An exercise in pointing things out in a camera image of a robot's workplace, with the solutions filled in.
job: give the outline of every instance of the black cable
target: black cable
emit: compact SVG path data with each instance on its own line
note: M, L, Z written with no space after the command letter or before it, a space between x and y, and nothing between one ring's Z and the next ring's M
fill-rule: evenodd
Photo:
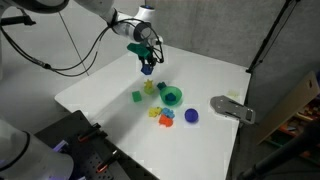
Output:
M31 136L28 132L23 131L24 133L26 133L27 136L27 141L22 149L22 151L18 154L18 156L16 158L14 158L10 163L8 163L7 165L5 165L4 167L0 168L0 172L1 171L5 171L7 169L9 169L10 167L14 166L15 163L17 163L19 161L19 159L21 159L23 157L23 155L26 153L26 151L28 150L28 147L30 145L30 139Z
M296 1L296 3L295 3L295 4L294 4L294 6L292 7L292 9L291 9L291 11L290 11L289 15L287 16L286 20L284 21L283 25L280 27L280 29L279 29L279 31L278 31L278 33L277 33L277 35L274 37L273 41L271 42L271 44L270 44L269 48L267 49L266 53L265 53L265 54L264 54L264 56L259 60L259 63L258 63L258 64L256 64L256 65L254 66L254 68L253 68L253 69L255 69L255 68L256 68L256 67L258 67L261 63L263 63L263 60L264 60L264 59L265 59L265 57L268 55L268 53L269 53L270 49L272 48L272 46L273 46L274 42L276 41L276 39L278 38L278 36L279 36L279 34L281 33L282 29L284 28L284 26L285 26L285 25L286 25L286 23L288 22L288 20L289 20L289 18L290 18L290 16L291 16L291 14L292 14L292 12L293 12L293 11L294 11L294 9L296 8L297 3L298 3L298 2Z
M90 64L90 66L89 66L85 71L83 71L83 72L81 72L81 73L78 73L78 74L64 74L64 73L61 73L61 72L59 72L59 71L57 71L57 70L54 70L54 69L51 69L51 70L52 70L53 72L57 73L57 74L60 74L60 75L62 75L62 76L66 76L66 77L77 77L77 76L80 76L80 75L88 72L88 71L91 69L91 67L93 66L93 64L95 63L96 59L97 59L102 37L104 36L104 34L107 32L108 29L109 29L109 27L106 28L106 31L102 31L103 33L102 33L101 37L97 38L97 40L99 40L98 49L97 49L97 51L96 51L96 54L95 54L95 56L94 56L94 58L93 58L93 60L92 60L92 62L91 62L91 64Z
M71 69L74 69L75 67L79 66L80 64L82 64L84 61L87 60L87 58L89 57L89 55L91 54L92 50L94 49L94 47L96 46L97 42L101 41L102 37L104 36L104 34L108 31L109 27L106 27L100 34L99 36L96 38L96 40L94 41L93 45L91 46L89 52L87 53L86 57L82 59L82 61L80 61L78 64L74 65L74 66L71 66L71 67L68 67L68 68L52 68L52 70L55 70L55 71L67 71L67 70L71 70Z
M60 16L60 19L61 19L61 21L62 21L65 29L67 30L67 33L68 33L69 38L70 38L70 40L71 40L71 42L72 42L72 45L73 45L74 49L76 50L76 52L77 52L77 54L78 54L78 57L79 57L79 59L80 59L80 62L81 62L81 61L82 61L82 58L81 58L81 56L80 56L80 53L79 53L79 51L78 51L78 48L77 48L76 44L75 44L74 41L73 41L73 38L72 38L72 36L71 36L71 34L70 34L70 31L69 31L69 29L68 29L68 27L67 27L67 24L66 24L66 22L64 21L61 13L58 12L58 14L59 14L59 16Z
M260 177L260 180L265 179L268 176L277 176L282 174L297 174L297 173L320 173L320 170L300 170L300 171L283 171L283 172L275 172L263 175Z
M118 22L115 23L115 25L116 25L116 24L119 24L119 23L127 23L127 24L135 27L135 25L133 25L132 23L127 22L128 20L135 20L135 21L142 22L144 25L146 25L147 27L149 27L149 28L151 29L151 31L155 34L158 42L160 42L160 43L159 43L160 50L159 50L159 49L156 49L156 48L153 48L153 46L152 46L148 41L146 41L146 42L147 42L147 44L152 48L152 50L153 50L152 53L154 53L154 54L158 57L158 59L160 60L160 62L159 62L159 61L158 61L158 62L159 62L159 63L163 63L163 50L162 50L162 46L161 46L161 41L160 41L159 36L158 36L157 33L155 32L155 30L154 30L149 24L147 24L146 22L144 22L144 21L142 21L142 20L140 20L140 19L135 19L135 18L124 19L124 20L118 21ZM98 56L100 44L99 44L99 47L98 47L98 49L97 49L97 51L96 51L96 53L95 53L95 56L94 56L93 61L91 62L90 66L89 66L87 69L85 69L85 71L83 71L83 72L81 72L81 73L78 73L78 74L74 74L74 75L64 74L64 73L61 73L61 72L59 72L59 71L71 70L71 69L79 66L80 64L83 64L83 62L90 56L91 52L93 51L94 47L96 46L96 43L97 43L98 41L99 41L99 43L101 43L101 40L102 40L104 34L108 31L108 29L109 29L110 27L109 27L109 26L106 27L106 28L99 34L99 36L96 38L95 42L93 43L93 45L92 45L91 49L89 50L88 54L86 55L86 57L85 57L83 60L81 60L78 64L76 64L76 65L74 65L74 66L71 66L71 67L69 67L69 68L52 68L50 64L44 63L43 61L38 60L37 58L34 58L34 57L30 56L28 53L26 53L16 42L7 34L6 31L4 31L4 29L3 29L2 26L1 26L0 28L1 28L1 31L2 31L3 35L4 35L5 38L7 39L7 41L10 43L10 45L11 45L22 57L24 57L26 60L28 60L28 61L30 61L31 63L34 63L34 64L36 64L36 65L38 65L38 66L41 66L41 67L43 67L43 68L45 68L45 69L51 70L51 71L53 71L53 72L55 72L55 73L57 73L57 74L60 74L60 75L62 75L62 76L76 77L76 76L80 76L80 75L82 75L82 74L84 74L84 73L87 73L87 72L91 69L91 67L93 66L93 64L94 64L94 62L96 61L96 58L97 58L97 56ZM142 37L144 37L144 38L146 39L146 37L142 34L141 31L139 31L139 33L140 33L140 35L141 35ZM154 49L157 50L157 51L159 51L159 52L161 53L161 58L160 58L160 57L158 56L158 54L154 51Z

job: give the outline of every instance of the gray floor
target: gray floor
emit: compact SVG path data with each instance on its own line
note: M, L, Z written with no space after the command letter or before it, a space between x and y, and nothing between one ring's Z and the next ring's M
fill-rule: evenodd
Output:
M227 180L236 179L237 175L274 152L277 148L266 142L255 145L254 134L258 125L244 126L240 130L233 151ZM319 171L318 173L290 173L268 176L265 180L319 180L320 167L300 157L294 158L270 173L284 171Z

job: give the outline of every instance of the black base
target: black base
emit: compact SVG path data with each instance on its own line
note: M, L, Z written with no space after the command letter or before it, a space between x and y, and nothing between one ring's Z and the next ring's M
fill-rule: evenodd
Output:
M91 127L91 124L82 112L76 111L38 132L35 136L51 148L55 147L61 140L69 139L68 141L72 150L71 156L74 158L75 162L74 176L72 178L83 175L86 176L87 179L92 180L100 180L103 178L106 180L158 179L107 139L95 138L86 143L75 143L75 137L77 137L79 133L85 132L89 127ZM99 161L109 158L115 149L120 152L118 161L112 163L109 166L108 171L96 173L95 169L99 164Z

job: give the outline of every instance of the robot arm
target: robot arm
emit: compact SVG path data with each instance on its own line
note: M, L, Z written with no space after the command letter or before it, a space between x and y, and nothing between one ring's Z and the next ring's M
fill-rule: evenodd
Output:
M8 2L12 6L27 9L37 13L55 13L64 9L69 0L2 0ZM154 9L150 6L140 6L136 16L131 17L124 13L118 12L114 7L114 0L75 0L85 9L97 14L104 19L108 25L113 25L113 31L121 36L127 37L135 42L142 42L146 39L150 45L156 45L158 38L148 26L151 26L151 21L154 15ZM127 20L126 23L117 23L124 19L139 19Z
M138 42L130 44L128 49L136 53L142 63L141 72L150 75L157 62L163 62L161 44L162 37L158 36L151 27L151 22L155 10L150 6L140 6L139 12L132 17L122 12L118 12L114 7L114 0L75 0L80 6L97 14L106 21L112 30L121 36ZM0 16L9 6L27 9L37 13L55 13L64 9L69 0L0 0ZM160 50L153 48L160 45ZM158 50L161 58L154 52ZM36 61L37 65L46 68L44 62ZM1 79L1 57L0 57L0 79Z

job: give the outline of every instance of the green bowl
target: green bowl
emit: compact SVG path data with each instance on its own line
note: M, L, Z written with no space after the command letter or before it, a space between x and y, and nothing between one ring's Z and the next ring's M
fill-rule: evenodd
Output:
M174 96L175 96L175 100L173 101L169 101L166 99L166 96L168 94L172 93ZM165 88L163 88L161 91L160 91L160 96L161 96L161 99L162 101L168 105L168 106L173 106L173 105L176 105L180 100L181 100L181 97L182 97L182 92L179 88L177 87L174 87L174 86L167 86Z

